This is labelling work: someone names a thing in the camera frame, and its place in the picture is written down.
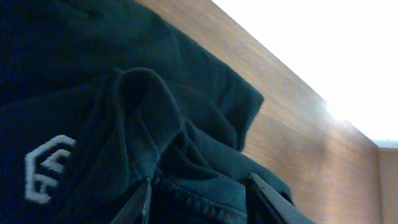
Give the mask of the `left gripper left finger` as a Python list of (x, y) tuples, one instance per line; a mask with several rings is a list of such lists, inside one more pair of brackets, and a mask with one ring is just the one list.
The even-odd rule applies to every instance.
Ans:
[(111, 224), (148, 224), (151, 194), (151, 181), (146, 178), (112, 219)]

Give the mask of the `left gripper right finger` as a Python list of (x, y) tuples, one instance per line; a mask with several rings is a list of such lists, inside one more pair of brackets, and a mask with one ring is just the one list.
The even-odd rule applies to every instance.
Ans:
[(284, 192), (280, 194), (257, 174), (246, 179), (246, 202), (250, 224), (315, 224), (301, 213)]

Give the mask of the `black folded garment with logo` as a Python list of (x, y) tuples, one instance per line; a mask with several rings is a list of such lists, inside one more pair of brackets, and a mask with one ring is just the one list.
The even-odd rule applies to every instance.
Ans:
[(262, 101), (134, 1), (2, 1), (1, 222), (111, 223), (187, 124), (242, 153)]

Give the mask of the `blue denim jeans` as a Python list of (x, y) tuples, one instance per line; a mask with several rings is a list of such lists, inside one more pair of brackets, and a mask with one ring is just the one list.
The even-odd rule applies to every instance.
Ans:
[(187, 124), (154, 173), (154, 223), (248, 223), (246, 179), (257, 174), (274, 190), (292, 194), (274, 173)]

